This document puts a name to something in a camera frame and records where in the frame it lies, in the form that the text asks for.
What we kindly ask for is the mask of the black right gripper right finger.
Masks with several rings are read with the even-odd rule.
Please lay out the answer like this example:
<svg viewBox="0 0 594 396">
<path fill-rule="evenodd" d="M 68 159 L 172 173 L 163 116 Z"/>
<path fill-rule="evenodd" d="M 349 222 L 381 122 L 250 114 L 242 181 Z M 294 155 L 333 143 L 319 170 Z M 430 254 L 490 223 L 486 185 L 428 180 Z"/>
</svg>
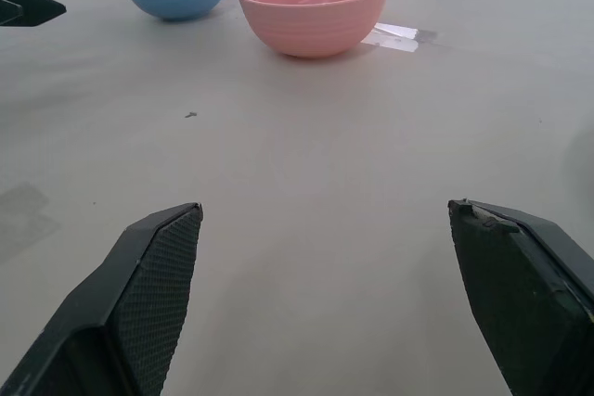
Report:
<svg viewBox="0 0 594 396">
<path fill-rule="evenodd" d="M 592 258 L 523 211 L 463 199 L 448 212 L 472 315 L 510 392 L 592 394 Z"/>
</svg>

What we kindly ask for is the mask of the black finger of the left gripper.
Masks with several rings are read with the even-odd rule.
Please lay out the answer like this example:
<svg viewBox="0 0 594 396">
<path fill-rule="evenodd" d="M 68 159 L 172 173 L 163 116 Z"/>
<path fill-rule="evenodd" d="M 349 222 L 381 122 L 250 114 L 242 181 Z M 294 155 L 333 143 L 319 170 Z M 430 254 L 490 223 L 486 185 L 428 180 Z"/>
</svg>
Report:
<svg viewBox="0 0 594 396">
<path fill-rule="evenodd" d="M 66 12 L 55 0 L 1 0 L 1 26 L 36 27 Z"/>
</svg>

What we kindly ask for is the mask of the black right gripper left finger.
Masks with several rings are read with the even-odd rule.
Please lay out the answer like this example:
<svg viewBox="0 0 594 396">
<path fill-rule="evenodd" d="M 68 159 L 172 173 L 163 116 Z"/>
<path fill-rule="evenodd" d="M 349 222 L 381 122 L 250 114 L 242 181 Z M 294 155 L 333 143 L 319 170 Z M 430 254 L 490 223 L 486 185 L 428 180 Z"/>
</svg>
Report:
<svg viewBox="0 0 594 396">
<path fill-rule="evenodd" d="M 4 395 L 159 395 L 187 316 L 202 206 L 129 225 L 60 304 Z"/>
</svg>

